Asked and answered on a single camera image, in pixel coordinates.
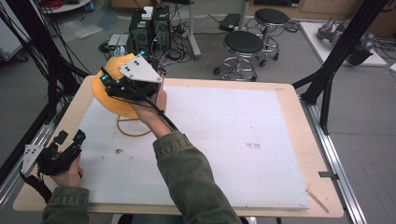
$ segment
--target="round stool seat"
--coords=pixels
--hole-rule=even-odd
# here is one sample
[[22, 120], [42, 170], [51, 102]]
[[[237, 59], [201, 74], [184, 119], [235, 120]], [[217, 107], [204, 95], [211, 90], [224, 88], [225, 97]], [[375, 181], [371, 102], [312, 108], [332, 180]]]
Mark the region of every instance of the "round stool seat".
[[224, 38], [224, 46], [236, 54], [256, 54], [263, 48], [262, 40], [253, 33], [234, 31]]
[[284, 25], [289, 21], [289, 17], [279, 10], [262, 8], [254, 13], [254, 20], [262, 25]]

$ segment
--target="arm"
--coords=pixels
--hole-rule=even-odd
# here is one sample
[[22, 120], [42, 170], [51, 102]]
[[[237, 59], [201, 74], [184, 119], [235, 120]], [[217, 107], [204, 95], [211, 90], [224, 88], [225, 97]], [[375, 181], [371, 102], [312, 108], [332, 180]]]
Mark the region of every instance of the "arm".
[[42, 224], [88, 223], [89, 191], [81, 188], [83, 170], [79, 167], [80, 156], [68, 171], [51, 178], [58, 184], [43, 212]]
[[[156, 104], [165, 109], [166, 92], [163, 89], [159, 91]], [[182, 133], [172, 133], [152, 108], [132, 107], [158, 138], [153, 143], [157, 165], [186, 223], [241, 223], [216, 185], [206, 156]]]

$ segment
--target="metal stool leg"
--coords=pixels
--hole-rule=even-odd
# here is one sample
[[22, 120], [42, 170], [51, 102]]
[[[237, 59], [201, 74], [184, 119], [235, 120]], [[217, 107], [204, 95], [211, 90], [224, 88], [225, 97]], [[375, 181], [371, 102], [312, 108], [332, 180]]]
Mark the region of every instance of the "metal stool leg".
[[219, 65], [218, 74], [221, 74], [221, 79], [230, 79], [235, 81], [246, 81], [257, 79], [254, 65], [247, 59], [240, 56], [231, 57], [224, 60]]
[[262, 48], [263, 56], [262, 60], [260, 61], [261, 67], [265, 66], [269, 52], [276, 51], [276, 54], [273, 57], [274, 60], [277, 60], [279, 55], [279, 44], [271, 36], [269, 36], [270, 28], [272, 28], [272, 26], [266, 26], [262, 31], [262, 43], [264, 44], [264, 47]]

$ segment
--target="wooden cabinet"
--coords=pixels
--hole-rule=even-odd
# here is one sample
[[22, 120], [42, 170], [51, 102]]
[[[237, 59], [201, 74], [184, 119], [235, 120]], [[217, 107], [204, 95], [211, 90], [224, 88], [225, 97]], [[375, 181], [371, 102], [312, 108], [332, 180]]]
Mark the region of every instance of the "wooden cabinet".
[[278, 7], [255, 5], [250, 2], [248, 15], [254, 15], [254, 12], [260, 8], [275, 8], [293, 19], [312, 19], [328, 20], [335, 16], [337, 20], [351, 19], [353, 13], [358, 9], [363, 0], [300, 0], [297, 7]]
[[304, 0], [301, 12], [352, 15], [362, 0]]

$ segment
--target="wooden table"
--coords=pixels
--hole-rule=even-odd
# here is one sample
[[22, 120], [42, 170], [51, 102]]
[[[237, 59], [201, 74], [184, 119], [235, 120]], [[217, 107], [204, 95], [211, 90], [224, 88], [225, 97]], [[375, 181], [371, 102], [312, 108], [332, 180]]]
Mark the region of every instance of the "wooden table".
[[[65, 130], [75, 133], [85, 111], [89, 107], [93, 93], [91, 81], [86, 77], [78, 90], [76, 97], [67, 109], [55, 133]], [[294, 154], [300, 167], [306, 193], [310, 202], [307, 210], [269, 210], [256, 208], [235, 208], [239, 216], [252, 217], [341, 217], [344, 210], [339, 201], [330, 178], [320, 177], [318, 172], [327, 171], [320, 155], [317, 142], [294, 88], [290, 84], [232, 82], [216, 80], [176, 79], [168, 78], [165, 86], [232, 88], [246, 90], [274, 91], [279, 101], [284, 120], [294, 149]], [[62, 147], [69, 146], [73, 134], [69, 134]], [[46, 178], [48, 186], [53, 184]], [[45, 202], [33, 188], [24, 185], [15, 200], [14, 209], [18, 211], [42, 211]], [[90, 212], [95, 213], [132, 213], [132, 214], [179, 214], [174, 206], [135, 205], [135, 204], [103, 204], [91, 203]]]

